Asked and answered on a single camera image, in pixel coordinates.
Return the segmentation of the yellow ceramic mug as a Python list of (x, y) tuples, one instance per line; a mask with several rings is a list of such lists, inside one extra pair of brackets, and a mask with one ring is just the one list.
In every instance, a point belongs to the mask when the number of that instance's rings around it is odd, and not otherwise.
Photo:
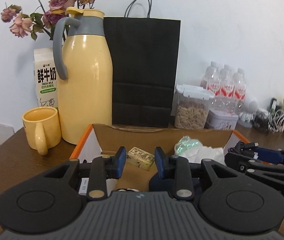
[(58, 110), (54, 107), (31, 109), (22, 115), (22, 122), (30, 148), (42, 156), (62, 139)]

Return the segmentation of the white astronaut figurine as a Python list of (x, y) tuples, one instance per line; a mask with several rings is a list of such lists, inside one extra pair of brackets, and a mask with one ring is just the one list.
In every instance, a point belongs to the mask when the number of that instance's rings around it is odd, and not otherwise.
[(243, 127), (252, 128), (252, 121), (254, 120), (257, 110), (257, 99), (254, 96), (247, 94), (242, 105), (241, 112), (239, 113), (238, 123)]

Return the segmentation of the iridescent plastic wrapped item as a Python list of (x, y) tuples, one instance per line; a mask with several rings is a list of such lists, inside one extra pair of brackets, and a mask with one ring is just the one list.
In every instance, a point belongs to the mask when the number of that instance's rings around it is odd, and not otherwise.
[(195, 147), (202, 147), (203, 144), (198, 139), (183, 136), (174, 146), (175, 155), (184, 157), (186, 152)]

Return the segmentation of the white plastic bag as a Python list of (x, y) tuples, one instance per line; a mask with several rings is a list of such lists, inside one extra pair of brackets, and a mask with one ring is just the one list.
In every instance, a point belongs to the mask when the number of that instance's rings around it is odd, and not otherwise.
[(224, 161), (224, 150), (221, 147), (212, 148), (207, 146), (194, 147), (191, 150), (192, 155), (189, 157), (190, 163), (200, 164), (202, 159), (211, 159), (222, 165), (226, 165)]

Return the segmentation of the dried pink rose bouquet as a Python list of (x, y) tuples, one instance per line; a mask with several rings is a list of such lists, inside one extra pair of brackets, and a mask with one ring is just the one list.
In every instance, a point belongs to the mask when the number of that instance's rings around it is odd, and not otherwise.
[(41, 0), (38, 2), (38, 8), (43, 11), (42, 13), (35, 10), (28, 15), (23, 12), (21, 6), (14, 4), (3, 9), (0, 14), (1, 20), (11, 24), (9, 30), (14, 36), (20, 38), (30, 36), (35, 41), (38, 34), (45, 33), (52, 40), (57, 22), (70, 15), (66, 11), (68, 7), (92, 9), (95, 0), (49, 0), (47, 9), (44, 8)]

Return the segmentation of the yellow thermos jug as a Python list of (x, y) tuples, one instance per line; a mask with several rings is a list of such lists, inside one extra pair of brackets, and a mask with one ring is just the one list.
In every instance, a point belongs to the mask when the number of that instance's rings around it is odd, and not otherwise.
[(62, 137), (77, 144), (90, 124), (112, 124), (113, 65), (104, 12), (68, 7), (53, 36)]

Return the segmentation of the white milk carton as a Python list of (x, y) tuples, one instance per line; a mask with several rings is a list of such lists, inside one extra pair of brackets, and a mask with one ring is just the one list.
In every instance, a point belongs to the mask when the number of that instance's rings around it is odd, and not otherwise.
[(58, 108), (57, 71), (52, 48), (34, 50), (34, 83), (38, 106)]

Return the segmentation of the black paper shopping bag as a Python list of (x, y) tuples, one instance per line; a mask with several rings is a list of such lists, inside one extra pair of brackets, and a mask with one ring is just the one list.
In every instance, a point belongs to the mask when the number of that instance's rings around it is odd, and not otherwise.
[(106, 17), (113, 63), (113, 124), (167, 127), (175, 93), (181, 21)]

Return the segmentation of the small yellow printed box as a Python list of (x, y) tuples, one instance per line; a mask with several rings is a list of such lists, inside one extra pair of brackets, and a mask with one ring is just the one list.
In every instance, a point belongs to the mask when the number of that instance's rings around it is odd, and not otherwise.
[(128, 163), (145, 171), (149, 171), (154, 163), (154, 154), (137, 147), (130, 149), (126, 155), (126, 158)]

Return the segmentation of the middle water bottle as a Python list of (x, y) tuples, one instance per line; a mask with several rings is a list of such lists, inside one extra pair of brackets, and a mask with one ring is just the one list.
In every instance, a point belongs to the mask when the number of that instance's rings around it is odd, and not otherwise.
[(231, 103), (234, 91), (234, 80), (232, 76), (231, 66), (225, 64), (224, 68), (220, 71), (220, 97), (221, 97), (221, 107), (225, 111), (231, 110)]

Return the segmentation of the right water bottle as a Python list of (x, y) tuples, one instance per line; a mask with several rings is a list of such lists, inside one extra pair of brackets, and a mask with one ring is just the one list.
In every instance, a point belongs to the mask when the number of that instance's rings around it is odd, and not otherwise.
[(245, 71), (242, 68), (237, 69), (237, 72), (233, 75), (233, 81), (234, 81), (233, 98), (235, 100), (234, 112), (236, 114), (239, 114), (244, 104), (246, 91), (247, 91), (247, 83), (245, 81)]

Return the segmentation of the left water bottle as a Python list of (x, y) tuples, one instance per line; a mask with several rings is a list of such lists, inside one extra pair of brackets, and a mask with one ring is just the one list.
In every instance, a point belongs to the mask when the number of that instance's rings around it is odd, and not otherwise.
[(221, 79), (216, 62), (211, 61), (210, 66), (207, 67), (205, 75), (201, 80), (201, 87), (212, 91), (215, 96), (219, 96), (221, 90)]

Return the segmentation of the orange cardboard box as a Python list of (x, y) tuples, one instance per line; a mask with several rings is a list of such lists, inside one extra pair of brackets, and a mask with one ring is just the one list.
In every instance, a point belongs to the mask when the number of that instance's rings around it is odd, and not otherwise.
[(241, 133), (233, 130), (155, 129), (93, 124), (85, 130), (70, 158), (90, 162), (102, 154), (114, 155), (121, 146), (128, 151), (137, 147), (149, 153), (154, 153), (154, 149), (159, 146), (167, 155), (173, 155), (175, 144), (184, 136), (198, 139), (204, 146), (222, 147), (224, 150), (233, 147), (239, 140), (248, 142)]

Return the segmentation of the dark navy pouch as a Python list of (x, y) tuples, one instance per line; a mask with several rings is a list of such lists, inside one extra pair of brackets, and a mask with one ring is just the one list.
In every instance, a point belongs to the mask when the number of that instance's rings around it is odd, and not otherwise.
[(162, 179), (159, 174), (156, 173), (149, 181), (150, 192), (166, 191), (170, 194), (174, 194), (175, 181), (173, 179)]

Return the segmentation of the water bottle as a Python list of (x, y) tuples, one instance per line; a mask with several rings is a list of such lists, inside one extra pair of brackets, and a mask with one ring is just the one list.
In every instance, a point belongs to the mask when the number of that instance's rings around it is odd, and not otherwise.
[(211, 61), (210, 66), (207, 67), (205, 75), (201, 80), (201, 87), (212, 91), (215, 96), (219, 96), (221, 90), (221, 79), (216, 62)]
[(234, 112), (236, 114), (239, 114), (244, 104), (246, 91), (247, 91), (247, 83), (245, 81), (245, 71), (242, 68), (237, 69), (237, 72), (233, 75), (233, 81), (234, 81), (233, 98), (235, 100)]
[(225, 111), (231, 110), (231, 103), (234, 91), (234, 80), (232, 76), (231, 66), (225, 64), (224, 68), (220, 71), (220, 97), (221, 97), (221, 107)]

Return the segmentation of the clear seed storage container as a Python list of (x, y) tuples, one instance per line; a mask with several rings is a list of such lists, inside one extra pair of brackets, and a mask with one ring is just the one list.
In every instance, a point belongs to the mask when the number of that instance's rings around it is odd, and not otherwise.
[(215, 95), (198, 86), (176, 85), (175, 128), (203, 129)]

